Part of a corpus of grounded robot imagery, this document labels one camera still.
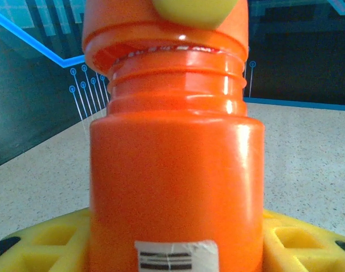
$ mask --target orange plastic bottle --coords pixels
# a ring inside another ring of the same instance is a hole
[[[246,0],[216,31],[165,22],[150,0],[88,0],[85,16],[87,63],[113,98],[91,125],[91,272],[262,271]]]

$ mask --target speckled floor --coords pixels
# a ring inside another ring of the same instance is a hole
[[[265,208],[345,235],[345,112],[248,106],[266,125]],[[0,166],[0,239],[89,205],[88,122]]]

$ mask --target barcode label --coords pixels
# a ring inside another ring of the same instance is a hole
[[[219,251],[213,241],[149,243],[137,241],[139,272],[219,272]]]

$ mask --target bottle neck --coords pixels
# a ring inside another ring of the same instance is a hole
[[[190,111],[246,116],[244,61],[197,46],[131,53],[111,67],[108,114]]]

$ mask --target wall mural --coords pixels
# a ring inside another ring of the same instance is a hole
[[[245,100],[345,110],[345,1],[249,0]],[[0,0],[0,165],[100,112],[85,0]]]

